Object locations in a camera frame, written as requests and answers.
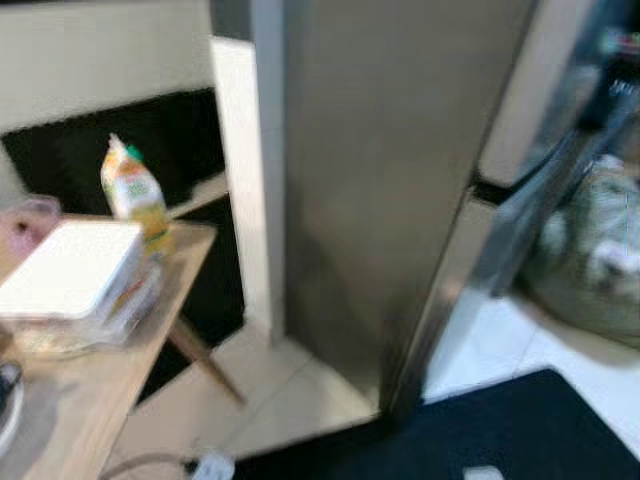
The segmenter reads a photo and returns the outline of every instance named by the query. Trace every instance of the stainless steel refrigerator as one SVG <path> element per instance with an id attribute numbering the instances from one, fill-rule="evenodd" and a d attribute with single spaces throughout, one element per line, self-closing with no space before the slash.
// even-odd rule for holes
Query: stainless steel refrigerator
<path id="1" fill-rule="evenodd" d="M 286 329 L 381 408 L 591 95 L 611 3 L 285 0 Z"/>

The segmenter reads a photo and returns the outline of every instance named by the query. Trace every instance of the green bottle cap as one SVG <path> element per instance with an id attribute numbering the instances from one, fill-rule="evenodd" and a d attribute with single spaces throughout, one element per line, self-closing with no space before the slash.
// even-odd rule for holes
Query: green bottle cap
<path id="1" fill-rule="evenodd" d="M 144 160 L 144 155 L 142 155 L 142 152 L 133 145 L 127 145 L 127 154 L 130 157 L 138 160 L 140 163 L 142 163 L 142 161 Z"/>

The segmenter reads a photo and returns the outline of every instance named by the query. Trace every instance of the power cord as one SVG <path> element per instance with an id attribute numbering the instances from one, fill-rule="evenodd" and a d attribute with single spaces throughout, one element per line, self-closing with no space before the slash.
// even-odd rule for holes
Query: power cord
<path id="1" fill-rule="evenodd" d="M 129 470 L 133 470 L 143 465 L 154 463 L 170 463 L 182 467 L 186 475 L 192 475 L 198 468 L 200 460 L 194 457 L 185 457 L 174 453 L 147 453 L 122 462 L 120 465 L 107 470 L 100 476 L 100 480 L 111 480 L 122 475 Z"/>

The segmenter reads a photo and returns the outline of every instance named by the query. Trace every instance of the table leg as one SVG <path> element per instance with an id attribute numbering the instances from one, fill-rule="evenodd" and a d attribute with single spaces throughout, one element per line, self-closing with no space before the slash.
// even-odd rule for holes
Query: table leg
<path id="1" fill-rule="evenodd" d="M 222 368 L 210 357 L 204 342 L 193 331 L 184 316 L 180 315 L 173 324 L 169 340 L 192 362 L 197 362 L 200 368 L 208 373 L 216 382 L 224 387 L 233 399 L 240 405 L 246 403 L 244 397 L 233 384 Z"/>

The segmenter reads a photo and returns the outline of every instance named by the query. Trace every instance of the freezer door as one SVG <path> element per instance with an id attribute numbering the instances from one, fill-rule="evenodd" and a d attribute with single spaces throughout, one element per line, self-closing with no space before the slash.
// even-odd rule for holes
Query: freezer door
<path id="1" fill-rule="evenodd" d="M 408 352 L 391 358 L 385 371 L 388 385 L 383 389 L 386 395 L 381 404 L 398 418 L 409 415 L 421 398 L 427 365 L 485 246 L 495 216 L 493 205 L 473 198 L 460 212 Z M 449 346 L 454 348 L 455 342 L 456 339 L 449 340 Z M 446 362 L 447 353 L 442 352 L 442 347 L 438 350 L 432 372 Z"/>
<path id="2" fill-rule="evenodd" d="M 480 157 L 484 181 L 510 187 L 573 127 L 607 61 L 603 38 L 628 21 L 634 0 L 545 0 Z"/>

